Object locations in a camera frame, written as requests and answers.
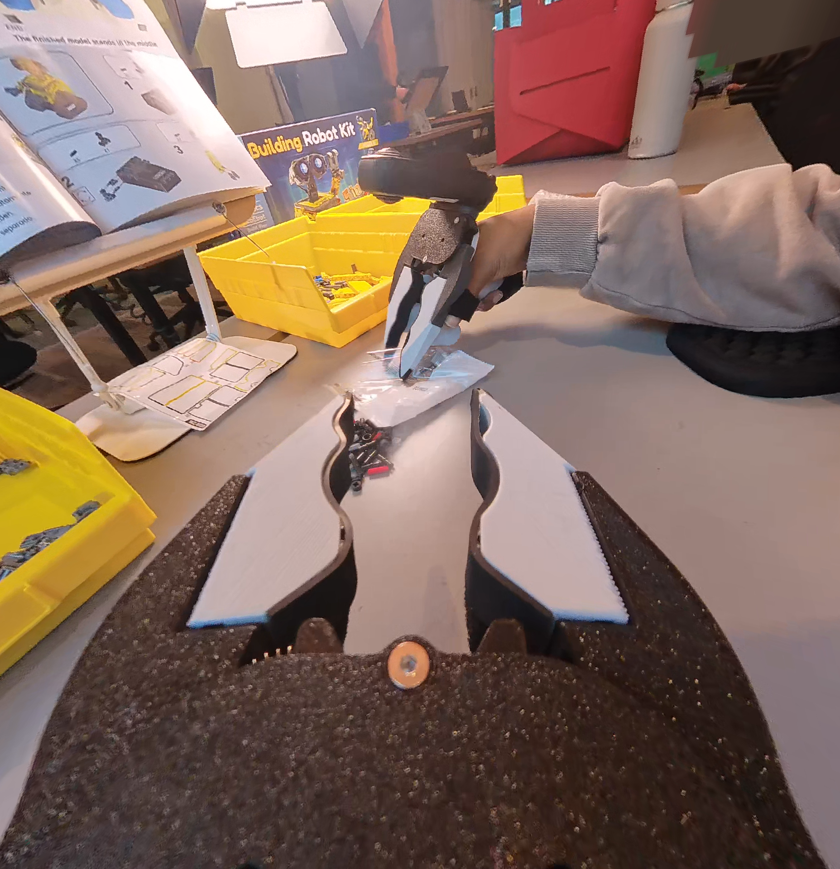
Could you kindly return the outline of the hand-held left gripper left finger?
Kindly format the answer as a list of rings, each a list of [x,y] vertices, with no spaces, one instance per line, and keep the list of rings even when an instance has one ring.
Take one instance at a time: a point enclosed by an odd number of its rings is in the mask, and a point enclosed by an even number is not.
[[[345,628],[357,590],[351,485],[354,398],[335,397],[256,463],[187,620],[189,628]]]

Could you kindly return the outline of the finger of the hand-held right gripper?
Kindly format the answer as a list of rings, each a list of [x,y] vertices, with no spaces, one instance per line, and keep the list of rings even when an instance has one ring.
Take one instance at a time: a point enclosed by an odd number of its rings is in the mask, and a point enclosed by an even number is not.
[[[461,291],[456,277],[435,277],[423,282],[419,301],[414,304],[416,315],[408,325],[400,351],[400,378],[413,376],[425,354],[440,337],[449,317],[454,299]]]
[[[384,329],[384,361],[390,373],[401,373],[403,341],[410,330],[414,308],[421,301],[421,272],[403,265],[393,277],[387,320]]]

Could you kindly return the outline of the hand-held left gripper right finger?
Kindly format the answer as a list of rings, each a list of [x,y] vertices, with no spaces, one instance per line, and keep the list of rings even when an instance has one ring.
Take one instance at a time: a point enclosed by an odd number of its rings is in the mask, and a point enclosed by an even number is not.
[[[576,469],[489,393],[471,396],[467,611],[483,625],[605,622],[629,614],[578,490]]]

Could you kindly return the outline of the clear plastic bag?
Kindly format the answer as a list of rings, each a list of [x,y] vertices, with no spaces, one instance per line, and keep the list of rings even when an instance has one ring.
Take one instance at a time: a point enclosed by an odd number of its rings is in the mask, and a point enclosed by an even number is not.
[[[378,349],[347,369],[329,385],[336,395],[350,395],[360,419],[380,429],[403,425],[445,401],[471,389],[489,375],[493,366],[461,350],[434,347],[419,369],[402,378],[400,352]]]

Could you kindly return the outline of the pile of small building pegs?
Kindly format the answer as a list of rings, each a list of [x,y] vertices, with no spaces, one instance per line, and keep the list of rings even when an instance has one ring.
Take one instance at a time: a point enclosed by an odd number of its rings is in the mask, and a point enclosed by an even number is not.
[[[392,445],[393,427],[378,426],[363,418],[354,420],[348,451],[350,488],[353,492],[360,493],[369,478],[377,479],[392,473]]]

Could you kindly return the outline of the person's right forearm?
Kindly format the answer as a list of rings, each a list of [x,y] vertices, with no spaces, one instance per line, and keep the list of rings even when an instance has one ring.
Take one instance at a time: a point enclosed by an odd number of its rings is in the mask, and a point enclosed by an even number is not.
[[[750,332],[840,325],[840,175],[752,168],[694,194],[671,179],[540,191],[527,284],[654,320]]]

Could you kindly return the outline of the grey desk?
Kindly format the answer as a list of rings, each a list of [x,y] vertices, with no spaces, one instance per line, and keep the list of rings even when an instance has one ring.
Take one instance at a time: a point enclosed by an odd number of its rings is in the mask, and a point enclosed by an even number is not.
[[[156,542],[0,679],[0,840],[84,646],[147,564],[232,475],[318,412],[381,329],[297,356],[203,434],[115,464]],[[802,817],[840,867],[840,395],[739,396],[695,376],[663,327],[564,288],[528,288],[469,323],[484,386],[591,473],[707,604],[748,673]]]

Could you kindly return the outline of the person's right hand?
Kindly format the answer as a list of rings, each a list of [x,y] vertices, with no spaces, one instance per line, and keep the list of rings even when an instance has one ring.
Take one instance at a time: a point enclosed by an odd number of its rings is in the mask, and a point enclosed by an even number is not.
[[[513,275],[523,276],[528,263],[534,227],[535,204],[493,216],[479,225],[472,259],[469,292],[478,300],[478,311],[489,311],[502,298],[498,288],[482,296],[491,284]]]

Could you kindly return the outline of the yellow plastic bin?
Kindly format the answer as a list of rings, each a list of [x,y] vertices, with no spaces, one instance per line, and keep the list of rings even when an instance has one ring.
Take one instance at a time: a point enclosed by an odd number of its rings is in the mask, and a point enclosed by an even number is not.
[[[389,301],[358,299],[330,311],[312,274],[347,273],[353,265],[393,274],[409,234],[320,232],[315,221],[295,218],[199,257],[241,320],[340,348],[385,321]]]
[[[493,199],[479,213],[478,223],[527,204],[522,176],[496,177],[495,181]],[[329,233],[408,235],[430,204],[429,200],[415,197],[386,203],[375,196],[365,195],[327,210],[317,217],[314,226],[317,231]]]
[[[101,507],[0,583],[0,676],[154,542],[154,512],[74,423],[0,388],[0,559],[23,538]]]

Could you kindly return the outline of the robot kit box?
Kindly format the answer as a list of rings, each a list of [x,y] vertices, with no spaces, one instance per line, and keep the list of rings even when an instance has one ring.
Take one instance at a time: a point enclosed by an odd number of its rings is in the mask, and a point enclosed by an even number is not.
[[[261,129],[239,140],[269,181],[264,196],[275,223],[315,219],[364,197],[360,158],[380,145],[373,108]]]

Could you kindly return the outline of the sticker sheet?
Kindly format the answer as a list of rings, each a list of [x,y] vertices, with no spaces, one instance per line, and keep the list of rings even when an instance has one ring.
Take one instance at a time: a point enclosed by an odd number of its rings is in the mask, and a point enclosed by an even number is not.
[[[235,336],[193,338],[110,382],[116,395],[202,431],[296,355],[296,347]]]

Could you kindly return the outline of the heap of dark grey bricks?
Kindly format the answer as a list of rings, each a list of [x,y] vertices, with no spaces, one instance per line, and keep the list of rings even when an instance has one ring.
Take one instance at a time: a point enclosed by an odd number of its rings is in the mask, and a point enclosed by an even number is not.
[[[0,478],[2,476],[16,476],[32,468],[34,468],[33,462],[23,459],[5,459],[0,462]],[[24,537],[18,549],[7,552],[1,557],[0,583],[14,571],[32,560],[41,551],[64,536],[71,528],[77,527],[100,507],[101,503],[99,501],[86,501],[73,511],[73,523],[47,528]]]

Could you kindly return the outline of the studio light panel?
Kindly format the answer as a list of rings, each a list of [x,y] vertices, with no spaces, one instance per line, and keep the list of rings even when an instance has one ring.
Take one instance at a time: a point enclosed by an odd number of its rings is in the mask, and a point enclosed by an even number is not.
[[[325,2],[234,2],[224,12],[241,69],[338,57],[348,51]]]

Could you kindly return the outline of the white bottle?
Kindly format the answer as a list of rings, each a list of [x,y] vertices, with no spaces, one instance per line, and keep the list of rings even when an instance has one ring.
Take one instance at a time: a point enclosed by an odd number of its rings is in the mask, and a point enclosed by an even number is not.
[[[643,40],[628,158],[672,155],[679,147],[696,71],[687,32],[692,1],[658,1]]]

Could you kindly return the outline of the open instruction booklet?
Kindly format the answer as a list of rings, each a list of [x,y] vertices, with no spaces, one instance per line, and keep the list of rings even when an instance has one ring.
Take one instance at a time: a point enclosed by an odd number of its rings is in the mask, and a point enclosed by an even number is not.
[[[0,1],[0,267],[268,186],[144,2]]]

